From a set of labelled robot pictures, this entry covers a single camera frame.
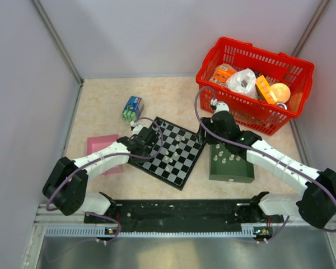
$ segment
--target green tray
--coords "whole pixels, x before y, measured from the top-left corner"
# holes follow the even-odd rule
[[[224,145],[219,144],[218,149],[216,145],[211,145],[209,179],[240,183],[253,182],[254,165],[243,159],[238,161],[237,156],[230,160],[230,156],[230,152]]]

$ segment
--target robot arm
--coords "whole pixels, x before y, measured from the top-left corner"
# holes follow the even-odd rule
[[[274,149],[257,134],[250,131],[240,131],[234,117],[229,113],[229,107],[224,102],[212,100],[211,107],[214,115],[211,118],[201,118],[203,124],[214,134],[235,142],[223,143],[230,153],[242,159],[257,164],[289,184],[296,194],[274,194],[263,192],[253,197],[251,205],[258,205],[265,215],[299,216],[316,228],[323,228],[336,213],[336,207],[326,193],[308,181],[303,176],[288,170],[284,163],[304,173],[327,188],[336,199],[336,173],[330,169],[321,172],[305,166]],[[220,140],[206,133],[202,126],[199,127],[198,137],[201,142],[210,145],[222,143]],[[278,162],[268,158],[271,155]]]
[[[57,193],[53,204],[66,216],[77,211],[103,215],[114,201],[104,193],[86,193],[87,183],[103,172],[127,163],[129,158],[135,162],[142,161],[135,157],[129,157],[128,154],[148,156],[148,152],[150,152],[148,148],[158,141],[156,131],[146,128],[143,124],[135,126],[132,133],[132,137],[122,137],[109,147],[91,155],[74,160],[67,157],[58,160],[43,188],[43,194],[50,198],[73,171],[100,159],[77,172]]]

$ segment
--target round yellow object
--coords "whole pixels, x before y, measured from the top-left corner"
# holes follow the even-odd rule
[[[278,102],[286,103],[290,98],[290,89],[284,83],[276,83],[270,87],[270,91],[272,91]]]

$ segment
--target white plastic bag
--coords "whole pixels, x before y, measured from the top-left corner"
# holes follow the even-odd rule
[[[253,99],[258,98],[258,93],[255,89],[256,77],[251,69],[244,69],[236,72],[226,82],[228,88],[239,94],[243,94]]]

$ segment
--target red plastic basket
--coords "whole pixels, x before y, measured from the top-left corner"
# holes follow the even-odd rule
[[[265,101],[255,100],[230,91],[228,88],[209,82],[215,68],[228,63],[237,71],[250,68],[263,74],[272,83],[282,82],[291,91],[286,103],[288,110]],[[273,135],[290,119],[297,118],[304,108],[312,86],[314,65],[284,53],[272,53],[230,38],[220,38],[209,51],[199,70],[196,81],[199,88],[214,89],[217,99],[230,108],[236,122],[267,135]],[[200,107],[209,112],[212,93],[204,90],[200,95]]]

